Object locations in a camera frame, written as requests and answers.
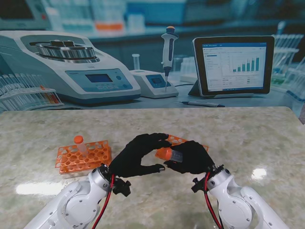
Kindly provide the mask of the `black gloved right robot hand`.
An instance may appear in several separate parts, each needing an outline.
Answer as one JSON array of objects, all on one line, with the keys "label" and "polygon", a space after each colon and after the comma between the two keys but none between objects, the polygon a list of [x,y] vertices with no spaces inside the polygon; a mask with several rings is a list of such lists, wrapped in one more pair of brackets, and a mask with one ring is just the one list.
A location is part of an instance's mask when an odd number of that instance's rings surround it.
[{"label": "black gloved right robot hand", "polygon": [[171,149],[182,153],[183,160],[182,162],[169,160],[165,161],[164,164],[181,174],[201,174],[208,172],[215,165],[205,148],[195,141],[186,141],[180,145],[172,146]]}]

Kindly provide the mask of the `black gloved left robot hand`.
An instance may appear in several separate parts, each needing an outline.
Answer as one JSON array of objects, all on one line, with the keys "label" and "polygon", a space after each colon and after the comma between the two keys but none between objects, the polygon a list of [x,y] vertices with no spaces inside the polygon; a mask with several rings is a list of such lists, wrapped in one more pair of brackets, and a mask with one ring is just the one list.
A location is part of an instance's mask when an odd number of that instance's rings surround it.
[{"label": "black gloved left robot hand", "polygon": [[161,164],[141,165],[142,158],[155,149],[167,148],[169,135],[164,133],[142,134],[136,136],[110,163],[109,172],[118,177],[129,178],[160,173],[165,170]]}]

